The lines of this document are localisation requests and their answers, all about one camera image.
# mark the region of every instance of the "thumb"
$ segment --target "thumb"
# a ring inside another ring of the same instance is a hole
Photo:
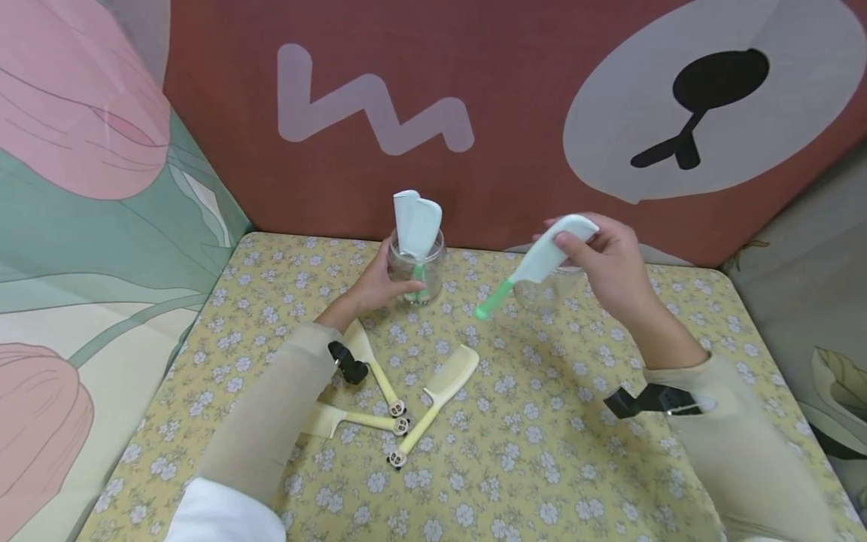
[[[599,252],[594,251],[586,243],[569,232],[560,232],[554,237],[554,245],[565,252],[569,258],[579,267],[593,265]]]
[[[391,297],[398,297],[404,294],[411,294],[416,291],[425,289],[425,284],[418,280],[404,280],[399,283],[392,283],[390,287]]]

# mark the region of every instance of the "yellow tablecloth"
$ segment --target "yellow tablecloth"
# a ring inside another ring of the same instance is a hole
[[[79,540],[162,540],[214,430],[289,330],[355,280],[377,244],[252,233],[205,305]],[[635,345],[583,277],[553,317],[514,300],[493,322],[479,300],[520,256],[452,249],[442,294],[362,322],[410,415],[460,343],[482,358],[396,472],[387,432],[343,424],[303,436],[275,502],[293,540],[717,540],[708,496],[660,415],[619,421],[602,399],[643,387]],[[843,540],[867,533],[728,279],[651,266],[657,293],[706,347],[724,353],[813,472]],[[369,377],[327,401],[387,415]]]

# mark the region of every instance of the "white circle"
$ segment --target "white circle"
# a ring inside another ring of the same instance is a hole
[[[704,115],[693,132],[698,167],[629,164],[692,115],[672,94],[683,68],[750,48],[770,61],[767,79]],[[865,61],[864,29],[840,0],[697,0],[639,30],[590,74],[566,115],[566,159],[582,182],[629,203],[729,188],[821,134],[855,94]]]

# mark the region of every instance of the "green comb handle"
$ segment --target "green comb handle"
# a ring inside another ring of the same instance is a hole
[[[420,280],[421,282],[425,282],[427,278],[427,274],[425,273],[425,266],[423,264],[416,264],[413,267],[413,280]],[[427,295],[427,290],[422,290],[415,292],[415,302],[418,303],[419,299]]]
[[[491,315],[491,311],[496,309],[499,304],[503,303],[503,301],[509,296],[509,292],[512,291],[512,288],[514,287],[515,283],[507,278],[499,288],[485,300],[484,303],[476,307],[473,314],[479,320],[487,319]]]

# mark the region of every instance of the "black strap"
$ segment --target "black strap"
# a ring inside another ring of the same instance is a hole
[[[618,388],[604,401],[611,412],[621,420],[641,412],[664,412],[672,416],[699,415],[701,408],[692,394],[683,389],[648,384],[638,397],[633,397],[623,388]]]
[[[338,341],[332,341],[328,345],[328,352],[334,358],[337,368],[343,375],[343,380],[350,384],[360,384],[368,375],[368,365],[359,362],[352,356],[352,352]]]

